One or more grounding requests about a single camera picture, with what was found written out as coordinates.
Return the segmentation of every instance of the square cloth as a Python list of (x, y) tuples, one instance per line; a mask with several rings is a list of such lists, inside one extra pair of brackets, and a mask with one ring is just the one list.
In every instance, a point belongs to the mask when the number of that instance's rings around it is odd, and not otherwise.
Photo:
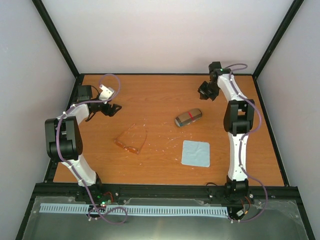
[(202, 141), (183, 141), (183, 165), (196, 167), (210, 167), (210, 144)]

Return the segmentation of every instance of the wooden tabletop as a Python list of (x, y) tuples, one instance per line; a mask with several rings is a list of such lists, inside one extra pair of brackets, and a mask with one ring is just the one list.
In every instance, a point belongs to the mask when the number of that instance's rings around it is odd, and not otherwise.
[[(83, 85), (98, 88), (100, 78), (100, 75), (86, 75)], [(209, 76), (119, 75), (119, 78), (121, 90), (112, 103), (121, 105), (122, 109), (113, 117), (99, 112), (79, 126), (83, 154), (102, 182), (171, 185), (214, 182), (224, 185), (230, 165), (229, 138), (223, 126), (227, 100), (222, 91), (214, 101), (199, 99), (198, 87), (203, 81), (209, 81)], [(254, 99), (261, 111), (252, 77), (236, 76), (235, 79), (241, 91), (247, 98)], [(113, 77), (106, 77), (103, 84), (118, 89)], [(202, 111), (202, 118), (177, 127), (175, 117), (194, 108)], [(255, 113), (253, 128), (258, 121)], [(146, 142), (139, 155), (114, 143), (114, 139), (133, 124), (135, 126), (121, 140), (139, 148), (147, 130)], [(184, 140), (210, 144), (210, 167), (181, 164)], [(266, 186), (284, 185), (264, 119), (261, 129), (249, 136), (246, 156), (248, 173)], [(70, 183), (76, 179), (59, 163), (54, 182)], [(249, 184), (259, 185), (250, 179)]]

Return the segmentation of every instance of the white perforated rail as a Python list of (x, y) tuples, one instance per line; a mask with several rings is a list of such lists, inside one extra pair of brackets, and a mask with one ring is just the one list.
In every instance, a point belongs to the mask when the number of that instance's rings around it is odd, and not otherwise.
[[(117, 205), (108, 205), (101, 213), (109, 211)], [(150, 217), (173, 217), (173, 216), (198, 216), (226, 218), (227, 208), (222, 206), (142, 206), (124, 205), (129, 216), (150, 216)], [(88, 204), (60, 204), (60, 203), (41, 203), (40, 213), (52, 214), (88, 214), (92, 206)], [(116, 209), (110, 215), (124, 215), (121, 209)]]

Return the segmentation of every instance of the red stripe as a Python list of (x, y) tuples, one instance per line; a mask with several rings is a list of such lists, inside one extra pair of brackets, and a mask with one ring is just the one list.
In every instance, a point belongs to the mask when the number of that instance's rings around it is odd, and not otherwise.
[(192, 119), (192, 121), (194, 120), (194, 117), (191, 115), (191, 113), (188, 111), (188, 114), (190, 116), (190, 118)]

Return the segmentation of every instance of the gray wall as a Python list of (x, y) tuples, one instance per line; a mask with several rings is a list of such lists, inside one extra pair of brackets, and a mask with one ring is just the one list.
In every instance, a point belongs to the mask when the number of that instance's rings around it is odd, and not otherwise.
[(74, 77), (31, 0), (0, 1), (0, 239), (17, 235), (49, 158), (44, 124), (66, 107)]
[(320, 1), (304, 1), (258, 83), (290, 184), (320, 239)]
[(253, 73), (293, 0), (43, 0), (81, 73)]

